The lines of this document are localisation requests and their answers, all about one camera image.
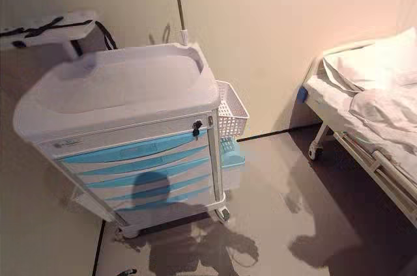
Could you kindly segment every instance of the black strap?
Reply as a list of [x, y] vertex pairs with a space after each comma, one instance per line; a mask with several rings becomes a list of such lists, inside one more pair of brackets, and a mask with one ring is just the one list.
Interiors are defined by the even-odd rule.
[[23, 27], [19, 27], [19, 28], [13, 30], [13, 31], [0, 33], [0, 38], [1, 37], [4, 37], [4, 36], [13, 36], [13, 35], [19, 35], [19, 34], [23, 34], [23, 33], [30, 33], [30, 34], [27, 34], [25, 36], [25, 38], [34, 37], [34, 36], [41, 35], [46, 30], [50, 30], [50, 29], [62, 29], [64, 27], [77, 27], [77, 26], [80, 26], [80, 25], [87, 25], [87, 24], [89, 24], [89, 23], [92, 22], [92, 20], [87, 20], [87, 21], [84, 21], [84, 22], [77, 22], [77, 23], [70, 23], [70, 24], [62, 24], [62, 25], [54, 25], [54, 23], [58, 23], [60, 21], [60, 20], [58, 21], [59, 18], [62, 18], [63, 19], [63, 17], [55, 18], [53, 21], [51, 21], [48, 24], [45, 24], [45, 25], [39, 27], [38, 29], [32, 29], [32, 28], [30, 28], [30, 29], [24, 29]]
[[96, 21], [96, 25], [97, 27], [100, 29], [100, 31], [103, 33], [104, 35], [104, 42], [106, 43], [106, 47], [108, 50], [113, 50], [113, 49], [117, 49], [117, 45], [115, 40], [113, 39], [112, 35], [110, 34], [110, 32], [106, 29], [106, 27], [104, 27], [104, 25], [102, 25], [101, 22]]
[[[13, 35], [20, 35], [23, 33], [28, 33], [27, 35], [25, 35], [25, 38], [29, 38], [29, 37], [36, 37], [41, 35], [43, 32], [50, 30], [50, 29], [62, 29], [64, 27], [76, 27], [79, 25], [87, 25], [89, 23], [92, 22], [92, 20], [87, 20], [84, 22], [77, 22], [77, 23], [70, 23], [70, 24], [62, 24], [62, 25], [57, 25], [57, 23], [59, 23], [60, 21], [62, 21], [64, 19], [64, 17], [56, 17], [54, 20], [52, 20], [51, 22], [37, 28], [37, 29], [24, 29], [23, 27], [19, 27], [13, 31], [9, 31], [9, 32], [4, 32], [4, 33], [0, 33], [0, 38], [4, 37], [4, 36], [13, 36]], [[103, 33], [104, 35], [104, 42], [106, 43], [106, 47], [108, 50], [113, 50], [113, 49], [118, 49], [116, 42], [114, 41], [112, 35], [110, 34], [110, 32], [106, 29], [106, 27], [104, 27], [104, 25], [102, 25], [101, 22], [96, 21], [95, 24], [97, 25], [97, 27], [100, 29], [100, 31]], [[71, 41], [72, 45], [74, 46], [74, 48], [76, 49], [78, 55], [82, 54], [82, 50], [79, 46], [79, 44], [76, 41]], [[17, 48], [24, 48], [26, 47], [25, 43], [22, 41], [15, 41], [12, 43], [15, 47]]]
[[25, 35], [25, 38], [39, 36], [43, 32], [45, 32], [46, 30], [49, 30], [51, 27], [53, 27], [58, 22], [62, 21], [63, 19], [64, 19], [64, 17], [57, 17], [54, 20], [52, 20], [51, 22], [49, 22], [48, 24], [45, 24], [45, 25], [39, 27], [38, 29], [35, 29], [35, 30], [31, 31], [29, 34]]
[[24, 32], [25, 32], [25, 29], [23, 27], [19, 27], [18, 29], [15, 29], [13, 31], [0, 33], [0, 37], [18, 35]]

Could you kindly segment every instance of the beige wall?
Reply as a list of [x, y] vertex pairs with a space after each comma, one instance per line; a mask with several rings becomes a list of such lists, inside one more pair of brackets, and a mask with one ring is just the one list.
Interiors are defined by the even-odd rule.
[[[120, 46], [178, 41], [175, 0], [2, 0], [3, 24], [93, 8]], [[415, 0], [183, 0], [192, 40], [218, 79], [230, 81], [251, 115], [246, 136], [314, 122], [295, 93], [323, 49], [392, 34], [416, 19]]]
[[101, 219], [70, 200], [72, 183], [12, 128], [18, 97], [64, 58], [59, 46], [11, 50], [0, 56], [2, 276], [93, 271]]

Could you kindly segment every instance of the mattress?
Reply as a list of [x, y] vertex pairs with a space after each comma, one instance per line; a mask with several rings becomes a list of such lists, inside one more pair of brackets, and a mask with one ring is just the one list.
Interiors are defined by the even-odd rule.
[[417, 186], [417, 156], [401, 146], [382, 139], [362, 121], [349, 113], [354, 93], [341, 90], [330, 82], [326, 74], [312, 76], [304, 84], [308, 101], [317, 105], [315, 112], [334, 130], [345, 131], [370, 154], [378, 150]]

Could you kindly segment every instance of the caster wheel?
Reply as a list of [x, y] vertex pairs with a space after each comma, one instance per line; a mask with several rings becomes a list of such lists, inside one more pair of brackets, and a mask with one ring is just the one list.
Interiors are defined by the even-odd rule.
[[322, 148], [314, 149], [313, 147], [310, 147], [310, 149], [308, 150], [308, 156], [312, 161], [316, 161], [317, 159], [319, 159], [322, 153], [323, 153]]
[[133, 230], [133, 231], [129, 231], [129, 232], [124, 232], [122, 230], [122, 235], [124, 238], [126, 239], [133, 239], [139, 236], [140, 230]]
[[223, 223], [226, 223], [230, 219], [230, 212], [225, 206], [217, 209], [216, 214]]

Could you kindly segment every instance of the lock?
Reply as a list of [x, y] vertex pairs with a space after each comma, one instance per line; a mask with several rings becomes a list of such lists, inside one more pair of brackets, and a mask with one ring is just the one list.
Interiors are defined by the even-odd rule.
[[200, 120], [197, 120], [193, 123], [193, 136], [195, 137], [195, 140], [198, 140], [198, 135], [200, 135], [200, 127], [203, 125], [203, 123]]

